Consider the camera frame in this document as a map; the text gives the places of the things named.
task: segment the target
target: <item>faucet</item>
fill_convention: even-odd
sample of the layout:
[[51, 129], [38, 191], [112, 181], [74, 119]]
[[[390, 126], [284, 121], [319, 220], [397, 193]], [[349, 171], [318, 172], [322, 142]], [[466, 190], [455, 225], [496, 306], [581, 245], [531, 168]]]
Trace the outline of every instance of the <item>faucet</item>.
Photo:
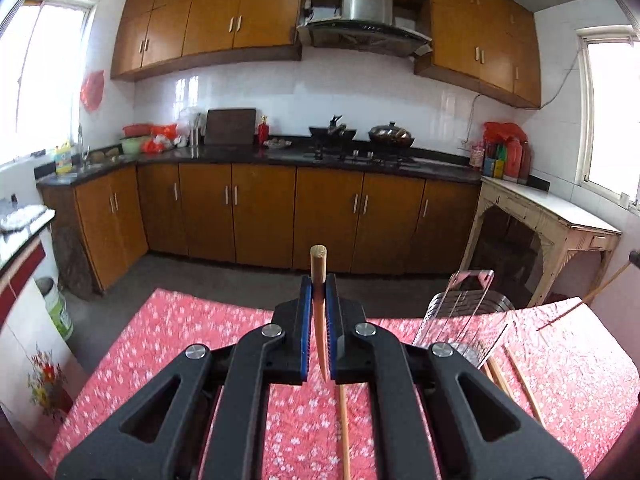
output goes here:
[[89, 149], [91, 146], [86, 146], [86, 152], [84, 151], [84, 135], [82, 134], [82, 124], [78, 124], [78, 149], [80, 151], [80, 167], [86, 166], [87, 159], [89, 158]]

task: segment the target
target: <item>bucket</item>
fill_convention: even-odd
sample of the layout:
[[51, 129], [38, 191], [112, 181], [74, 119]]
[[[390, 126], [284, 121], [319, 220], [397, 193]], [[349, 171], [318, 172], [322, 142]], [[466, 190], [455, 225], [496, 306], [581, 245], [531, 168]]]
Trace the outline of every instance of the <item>bucket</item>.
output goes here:
[[49, 317], [62, 336], [62, 339], [67, 341], [74, 331], [74, 324], [66, 310], [65, 297], [60, 294], [52, 278], [38, 278], [36, 285], [44, 298]]

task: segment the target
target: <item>cutting board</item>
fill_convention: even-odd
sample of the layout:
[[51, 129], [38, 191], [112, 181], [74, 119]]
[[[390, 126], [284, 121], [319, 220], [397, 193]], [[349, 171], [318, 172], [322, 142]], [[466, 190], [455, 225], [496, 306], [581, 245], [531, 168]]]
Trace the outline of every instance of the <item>cutting board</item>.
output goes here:
[[255, 108], [216, 108], [207, 113], [204, 143], [209, 146], [237, 146], [254, 143]]

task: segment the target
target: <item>metal screw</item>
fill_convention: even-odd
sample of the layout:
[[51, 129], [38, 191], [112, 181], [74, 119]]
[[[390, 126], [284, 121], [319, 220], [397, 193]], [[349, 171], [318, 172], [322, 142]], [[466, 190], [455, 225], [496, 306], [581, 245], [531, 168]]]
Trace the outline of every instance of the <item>metal screw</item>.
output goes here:
[[269, 323], [262, 327], [262, 335], [265, 337], [277, 337], [282, 334], [282, 327], [275, 323]]
[[207, 349], [204, 345], [191, 345], [187, 346], [187, 349], [184, 351], [189, 359], [202, 359], [204, 355], [207, 353]]
[[371, 323], [358, 323], [356, 325], [356, 334], [370, 336], [376, 334], [376, 326]]
[[434, 343], [431, 351], [437, 357], [451, 357], [453, 355], [453, 348], [447, 343]]

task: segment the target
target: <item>red floral tablecloth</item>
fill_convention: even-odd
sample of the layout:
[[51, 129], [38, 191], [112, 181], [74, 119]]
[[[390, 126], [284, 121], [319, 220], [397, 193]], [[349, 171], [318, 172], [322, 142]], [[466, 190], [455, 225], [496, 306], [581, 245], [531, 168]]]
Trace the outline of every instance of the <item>red floral tablecloth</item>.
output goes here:
[[[547, 320], [578, 300], [510, 312], [505, 343], [528, 378], [547, 429], [578, 457], [586, 474], [602, 459], [638, 405], [638, 370], [593, 312], [583, 305], [551, 327]], [[156, 290], [100, 362], [51, 449], [53, 476], [62, 458], [186, 346], [236, 343], [269, 322], [272, 312], [199, 300]], [[412, 342], [419, 319], [373, 320]], [[517, 403], [530, 406], [502, 348], [494, 354]], [[369, 411], [363, 384], [346, 386], [353, 479], [376, 478]], [[337, 388], [325, 383], [312, 340], [308, 382], [272, 386], [263, 478], [342, 478]]]

